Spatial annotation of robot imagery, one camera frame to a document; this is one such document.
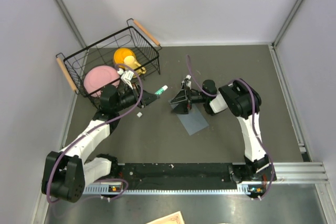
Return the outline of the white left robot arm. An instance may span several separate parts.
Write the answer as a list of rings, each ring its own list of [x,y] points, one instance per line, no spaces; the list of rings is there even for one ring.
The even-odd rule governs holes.
[[[88,157],[118,126],[122,115],[136,107],[143,108],[157,100],[161,91],[149,93],[140,84],[119,91],[110,84],[101,90],[100,106],[86,129],[59,152],[51,151],[45,161],[41,192],[52,198],[77,202],[86,186],[99,178],[114,180],[119,174],[117,159],[99,154],[92,161]]]

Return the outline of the green white glue stick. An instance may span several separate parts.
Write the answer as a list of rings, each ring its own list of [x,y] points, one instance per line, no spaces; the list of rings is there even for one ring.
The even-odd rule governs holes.
[[[167,85],[164,85],[162,88],[160,88],[159,90],[157,90],[155,92],[155,95],[158,95],[160,96],[164,91],[166,91],[168,89],[168,86]]]

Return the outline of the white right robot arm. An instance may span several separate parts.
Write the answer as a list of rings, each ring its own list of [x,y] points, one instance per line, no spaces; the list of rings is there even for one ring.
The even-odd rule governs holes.
[[[242,79],[219,88],[213,80],[207,79],[200,90],[193,89],[191,84],[191,76],[186,76],[180,91],[170,100],[172,112],[189,114],[193,104],[202,104],[209,115],[229,109],[239,122],[245,145],[245,166],[241,172],[232,171],[231,174],[234,177],[246,175],[252,180],[263,177],[271,162],[261,140],[260,95]]]

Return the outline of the grey blue envelope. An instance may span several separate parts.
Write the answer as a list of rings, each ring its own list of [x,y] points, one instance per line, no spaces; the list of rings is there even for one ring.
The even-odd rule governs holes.
[[[177,114],[182,125],[189,135],[193,135],[209,126],[198,107],[194,106],[189,114]]]

